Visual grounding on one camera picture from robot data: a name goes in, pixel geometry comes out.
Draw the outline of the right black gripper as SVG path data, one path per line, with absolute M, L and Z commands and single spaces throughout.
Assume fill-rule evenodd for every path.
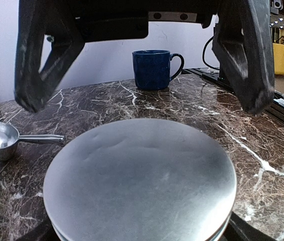
M 74 1 L 77 28 L 86 43 L 142 39 L 149 22 L 181 22 L 210 25 L 219 1 Z

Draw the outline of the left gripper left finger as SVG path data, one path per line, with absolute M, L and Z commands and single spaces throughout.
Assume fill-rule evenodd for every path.
M 16 241 L 54 241 L 57 240 L 57 234 L 55 233 L 51 221 L 46 217 L 39 225 L 34 229 L 26 233 L 25 235 L 16 239 Z

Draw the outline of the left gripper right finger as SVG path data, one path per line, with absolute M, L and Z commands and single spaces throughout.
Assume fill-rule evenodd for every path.
M 232 213 L 228 226 L 222 235 L 224 241 L 276 241 L 254 228 L 237 214 Z

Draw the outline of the metal scoop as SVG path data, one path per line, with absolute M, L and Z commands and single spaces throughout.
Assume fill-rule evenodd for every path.
M 62 135 L 20 135 L 11 124 L 0 122 L 0 162 L 10 160 L 18 147 L 18 143 L 64 145 L 66 138 Z

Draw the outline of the white jar lid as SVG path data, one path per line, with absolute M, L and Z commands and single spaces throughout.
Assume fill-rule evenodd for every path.
M 67 240 L 219 240 L 236 190 L 234 166 L 214 139 L 137 118 L 69 142 L 46 172 L 43 197 Z

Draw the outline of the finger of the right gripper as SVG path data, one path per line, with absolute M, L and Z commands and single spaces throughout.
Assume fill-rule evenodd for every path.
M 16 102 L 29 112 L 40 111 L 84 45 L 66 1 L 20 1 Z
M 269 1 L 221 1 L 212 50 L 227 73 L 274 77 Z

